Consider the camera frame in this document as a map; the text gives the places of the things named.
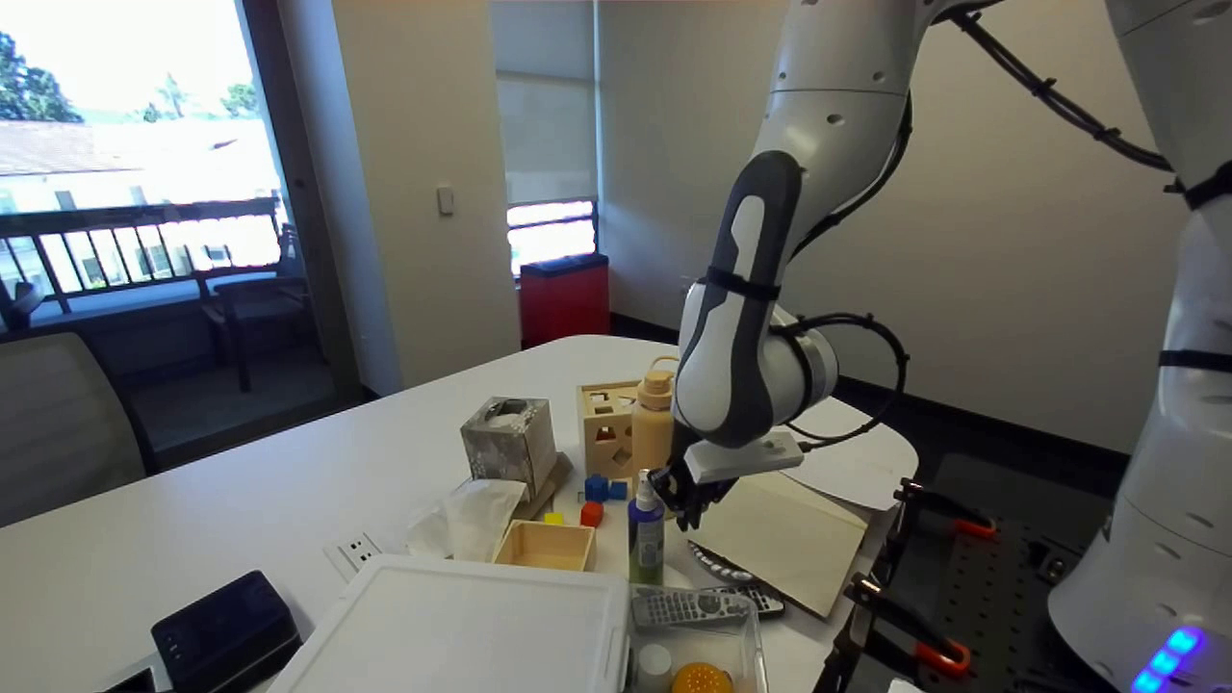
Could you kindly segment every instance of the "white table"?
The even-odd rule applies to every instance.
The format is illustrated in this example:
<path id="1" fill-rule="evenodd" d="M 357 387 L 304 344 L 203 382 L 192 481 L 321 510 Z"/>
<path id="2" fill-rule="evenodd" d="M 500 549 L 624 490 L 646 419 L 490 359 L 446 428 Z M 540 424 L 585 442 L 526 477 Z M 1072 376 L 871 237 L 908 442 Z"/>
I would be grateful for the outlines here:
<path id="1" fill-rule="evenodd" d="M 579 385 L 640 376 L 659 355 L 671 347 L 558 338 L 6 528 L 0 690 L 108 690 L 150 663 L 150 623 L 248 571 L 268 571 L 309 636 L 346 584 L 329 549 L 357 531 L 402 549 L 470 477 L 459 428 L 490 397 L 547 397 L 555 442 L 579 464 Z M 841 401 L 809 415 L 858 419 Z M 827 453 L 916 462 L 891 428 Z M 612 510 L 592 571 L 624 571 L 619 531 Z M 667 563 L 671 581 L 706 581 L 677 540 Z M 776 690 L 809 690 L 844 620 L 848 607 L 827 623 L 807 612 L 768 623 Z"/>

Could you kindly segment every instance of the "sky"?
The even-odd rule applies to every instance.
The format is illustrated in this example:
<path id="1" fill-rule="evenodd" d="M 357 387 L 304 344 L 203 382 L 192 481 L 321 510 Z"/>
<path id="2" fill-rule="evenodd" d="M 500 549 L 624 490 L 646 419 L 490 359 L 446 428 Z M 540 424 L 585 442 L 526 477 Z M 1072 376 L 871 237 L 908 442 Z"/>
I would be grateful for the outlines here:
<path id="1" fill-rule="evenodd" d="M 218 111 L 255 81 L 234 0 L 0 0 L 0 29 L 81 116 L 142 111 L 170 72 Z"/>

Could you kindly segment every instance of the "white tray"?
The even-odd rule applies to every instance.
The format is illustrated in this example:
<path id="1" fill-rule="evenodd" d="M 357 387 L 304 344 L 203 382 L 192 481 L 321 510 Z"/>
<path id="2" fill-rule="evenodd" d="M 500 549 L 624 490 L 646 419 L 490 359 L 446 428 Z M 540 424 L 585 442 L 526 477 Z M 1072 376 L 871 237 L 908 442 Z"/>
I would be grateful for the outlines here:
<path id="1" fill-rule="evenodd" d="M 269 690 L 618 693 L 624 620 L 624 578 L 377 559 Z"/>

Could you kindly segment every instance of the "bottle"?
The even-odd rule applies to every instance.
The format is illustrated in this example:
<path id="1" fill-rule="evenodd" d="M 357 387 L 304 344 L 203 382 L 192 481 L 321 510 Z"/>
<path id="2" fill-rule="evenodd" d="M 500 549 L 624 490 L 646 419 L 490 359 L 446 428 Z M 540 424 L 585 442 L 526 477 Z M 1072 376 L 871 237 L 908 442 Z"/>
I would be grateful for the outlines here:
<path id="1" fill-rule="evenodd" d="M 653 490 L 653 469 L 640 473 L 629 501 L 629 578 L 664 584 L 664 501 Z"/>
<path id="2" fill-rule="evenodd" d="M 671 435 L 673 435 L 671 373 L 653 371 L 640 382 L 640 408 L 633 412 L 633 473 L 667 464 Z"/>

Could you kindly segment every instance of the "white wall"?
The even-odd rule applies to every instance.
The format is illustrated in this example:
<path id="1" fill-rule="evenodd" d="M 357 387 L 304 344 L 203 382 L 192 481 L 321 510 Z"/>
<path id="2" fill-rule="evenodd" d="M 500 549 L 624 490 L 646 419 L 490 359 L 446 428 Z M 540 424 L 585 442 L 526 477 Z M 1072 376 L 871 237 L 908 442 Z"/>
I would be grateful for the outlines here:
<path id="1" fill-rule="evenodd" d="M 392 394 L 518 350 L 490 2 L 283 9 L 357 376 Z"/>
<path id="2" fill-rule="evenodd" d="M 759 132 L 780 12 L 780 0 L 600 2 L 618 310 L 677 327 Z M 1100 2 L 1002 2 L 986 25 L 1148 141 Z M 899 181 L 791 268 L 786 304 L 886 320 L 912 350 L 916 397 L 1131 451 L 1188 217 L 1165 186 L 936 25 Z M 844 373 L 891 382 L 878 344 L 863 347 L 841 338 Z"/>

